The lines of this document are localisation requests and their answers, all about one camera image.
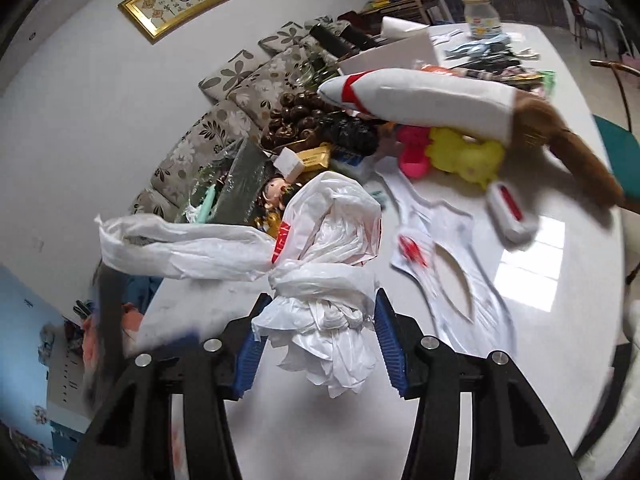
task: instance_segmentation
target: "white table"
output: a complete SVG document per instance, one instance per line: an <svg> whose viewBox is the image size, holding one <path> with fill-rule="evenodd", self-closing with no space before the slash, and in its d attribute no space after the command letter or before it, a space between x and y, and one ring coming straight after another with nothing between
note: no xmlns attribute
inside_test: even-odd
<svg viewBox="0 0 640 480"><path fill-rule="evenodd" d="M460 25L432 27L442 34ZM537 28L507 24L542 56L526 65L557 74L554 104L595 153L606 160L604 147L584 98L558 53ZM445 47L468 41L456 36ZM461 60L446 63L459 64ZM485 210L476 186L453 175L433 173L416 183L427 199L445 198L475 216L474 246L488 276L505 296L517 330L516 363L549 410L571 450L586 430L607 379L620 328L623 293L623 240L620 212L598 214L561 164L542 160L507 160L505 180L514 182L526 201L542 216L540 235L527 251L506 253ZM376 182L368 184L382 188ZM368 263L377 273L397 312L415 317L424 333L433 333L426 304L409 278L389 267L398 215L390 203L383 213L380 256ZM234 304L248 312L260 290L252 284L202 285L165 280L143 322L151 327L156 313L194 305L200 333L206 327L202 309L210 304ZM189 317L183 307L179 318ZM339 478L340 480L399 479L411 439L417 401L404 401L389 383L373 332L367 334L379 357L376 370L359 395L330 399L325 388L303 374L276 365L283 349L267 346L254 387L240 402L227 403L231 433L245 478L262 480ZM463 408L469 406L465 398ZM463 412L458 478L466 478L470 443L468 413Z"/></svg>

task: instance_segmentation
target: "metal bolt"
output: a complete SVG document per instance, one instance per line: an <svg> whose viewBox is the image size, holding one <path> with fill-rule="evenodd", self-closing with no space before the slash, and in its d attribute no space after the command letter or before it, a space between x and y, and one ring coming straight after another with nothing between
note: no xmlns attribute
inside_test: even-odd
<svg viewBox="0 0 640 480"><path fill-rule="evenodd" d="M222 341L220 339L207 339L202 347L207 352L217 352L222 348Z"/></svg>
<svg viewBox="0 0 640 480"><path fill-rule="evenodd" d="M497 365L505 365L509 362L509 356L504 352L494 352L491 354L491 359L494 360L494 363Z"/></svg>
<svg viewBox="0 0 640 480"><path fill-rule="evenodd" d="M428 335L420 339L420 344L427 350L435 350L440 346L440 342L432 335Z"/></svg>
<svg viewBox="0 0 640 480"><path fill-rule="evenodd" d="M136 366L143 368L151 362L151 356L149 354L140 354L136 357Z"/></svg>

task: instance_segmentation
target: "jar label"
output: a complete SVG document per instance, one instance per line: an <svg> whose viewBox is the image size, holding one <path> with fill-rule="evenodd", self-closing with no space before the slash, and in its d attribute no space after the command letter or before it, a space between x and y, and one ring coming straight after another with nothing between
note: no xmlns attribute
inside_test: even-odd
<svg viewBox="0 0 640 480"><path fill-rule="evenodd" d="M471 35L476 40L490 38L502 32L500 18L467 18L466 22L471 29Z"/></svg>

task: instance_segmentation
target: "teal chair seat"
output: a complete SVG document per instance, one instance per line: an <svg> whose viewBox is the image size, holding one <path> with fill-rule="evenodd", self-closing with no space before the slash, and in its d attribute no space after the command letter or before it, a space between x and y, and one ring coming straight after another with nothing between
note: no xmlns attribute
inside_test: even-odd
<svg viewBox="0 0 640 480"><path fill-rule="evenodd" d="M640 200L640 145L634 135L621 126L593 116L609 155L611 171L628 200Z"/></svg>

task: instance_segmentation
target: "plastic jar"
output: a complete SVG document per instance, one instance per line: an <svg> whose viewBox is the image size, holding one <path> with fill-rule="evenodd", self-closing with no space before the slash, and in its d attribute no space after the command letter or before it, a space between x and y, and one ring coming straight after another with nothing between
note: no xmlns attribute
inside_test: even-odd
<svg viewBox="0 0 640 480"><path fill-rule="evenodd" d="M500 15L489 0L462 0L465 4L465 19L471 36L483 40L502 33Z"/></svg>

